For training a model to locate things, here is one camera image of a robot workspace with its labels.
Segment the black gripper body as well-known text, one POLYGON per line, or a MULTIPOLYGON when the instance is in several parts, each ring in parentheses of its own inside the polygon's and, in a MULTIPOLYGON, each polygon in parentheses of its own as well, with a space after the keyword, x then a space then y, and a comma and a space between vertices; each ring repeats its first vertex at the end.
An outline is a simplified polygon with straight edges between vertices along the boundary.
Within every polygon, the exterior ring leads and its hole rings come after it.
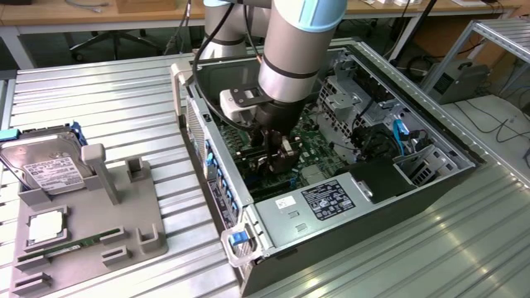
POLYGON ((304 108, 305 101, 290 103, 270 101, 257 105, 252 132, 273 130, 281 135, 292 135, 292 131, 298 125, 304 108))

